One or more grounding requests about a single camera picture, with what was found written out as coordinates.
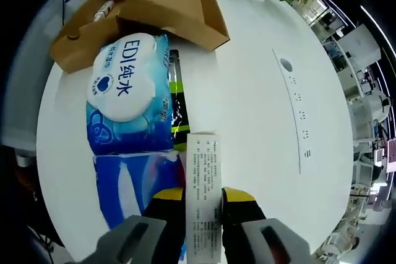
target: table surface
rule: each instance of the table surface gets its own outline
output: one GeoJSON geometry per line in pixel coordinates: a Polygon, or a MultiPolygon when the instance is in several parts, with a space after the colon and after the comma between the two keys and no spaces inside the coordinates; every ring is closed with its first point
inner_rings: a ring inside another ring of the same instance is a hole
{"type": "MultiPolygon", "coordinates": [[[[340,221],[350,192],[353,142],[340,82],[287,3],[217,1],[228,43],[210,53],[175,41],[191,130],[219,135],[223,186],[255,196],[268,218],[283,221],[313,252],[340,221]]],[[[85,126],[91,73],[65,74],[54,64],[37,127],[43,196],[75,260],[108,230],[85,126]]]]}

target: cardboard box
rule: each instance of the cardboard box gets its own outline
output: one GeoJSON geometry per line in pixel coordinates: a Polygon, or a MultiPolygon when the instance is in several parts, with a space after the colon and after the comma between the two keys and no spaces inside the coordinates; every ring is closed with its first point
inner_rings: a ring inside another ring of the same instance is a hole
{"type": "Polygon", "coordinates": [[[103,46],[135,32],[164,30],[210,51],[230,39],[216,0],[113,0],[109,15],[92,22],[106,1],[88,0],[55,39],[50,54],[64,71],[92,66],[103,46]]]}

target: blue packaging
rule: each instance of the blue packaging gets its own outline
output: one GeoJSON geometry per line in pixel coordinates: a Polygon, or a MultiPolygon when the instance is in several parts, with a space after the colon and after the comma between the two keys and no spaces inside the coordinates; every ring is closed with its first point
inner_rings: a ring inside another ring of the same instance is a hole
{"type": "Polygon", "coordinates": [[[153,196],[184,187],[177,151],[94,158],[100,209],[110,229],[131,215],[141,215],[153,196]]]}
{"type": "Polygon", "coordinates": [[[173,148],[166,35],[135,33],[101,50],[87,92],[87,138],[95,155],[173,148]]]}

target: product label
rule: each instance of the product label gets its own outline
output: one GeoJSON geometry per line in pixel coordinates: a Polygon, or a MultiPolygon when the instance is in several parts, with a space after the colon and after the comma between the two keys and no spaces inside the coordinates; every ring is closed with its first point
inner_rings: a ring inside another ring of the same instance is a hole
{"type": "Polygon", "coordinates": [[[110,67],[110,64],[111,64],[111,62],[113,61],[113,58],[114,58],[115,51],[116,51],[116,47],[115,46],[109,47],[109,51],[107,52],[106,59],[105,59],[105,65],[104,65],[105,68],[109,68],[110,67]]]}
{"type": "Polygon", "coordinates": [[[117,96],[120,97],[123,94],[129,94],[129,89],[133,86],[129,83],[129,79],[132,74],[134,74],[135,66],[131,64],[131,62],[136,61],[136,54],[139,50],[140,40],[133,40],[125,42],[123,49],[123,59],[120,62],[121,72],[118,75],[118,86],[117,90],[119,91],[117,96]]]}
{"type": "Polygon", "coordinates": [[[213,134],[187,136],[186,244],[187,262],[221,261],[220,208],[222,180],[220,148],[213,134]]]}
{"type": "Polygon", "coordinates": [[[94,96],[98,94],[106,94],[113,85],[114,78],[111,74],[107,74],[103,77],[97,77],[92,83],[92,94],[94,96]]]}

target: ceiling light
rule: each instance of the ceiling light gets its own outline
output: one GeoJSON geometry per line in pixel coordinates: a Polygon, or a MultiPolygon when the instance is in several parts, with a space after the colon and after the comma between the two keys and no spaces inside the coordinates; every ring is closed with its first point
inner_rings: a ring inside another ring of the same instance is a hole
{"type": "Polygon", "coordinates": [[[332,0],[328,0],[330,1],[344,16],[345,18],[348,19],[349,22],[351,22],[353,28],[356,28],[355,24],[351,21],[351,19],[348,18],[348,16],[341,10],[341,8],[339,8],[332,0]]]}
{"type": "Polygon", "coordinates": [[[382,36],[385,38],[385,41],[387,42],[387,44],[390,47],[390,50],[392,51],[393,55],[395,56],[396,59],[396,53],[395,50],[392,47],[392,44],[390,43],[390,41],[388,40],[387,36],[385,35],[384,31],[382,30],[382,28],[378,25],[377,21],[372,17],[372,15],[363,7],[360,6],[360,8],[363,10],[363,12],[366,13],[366,15],[370,18],[370,20],[374,23],[374,25],[377,27],[377,29],[381,32],[382,36]]]}

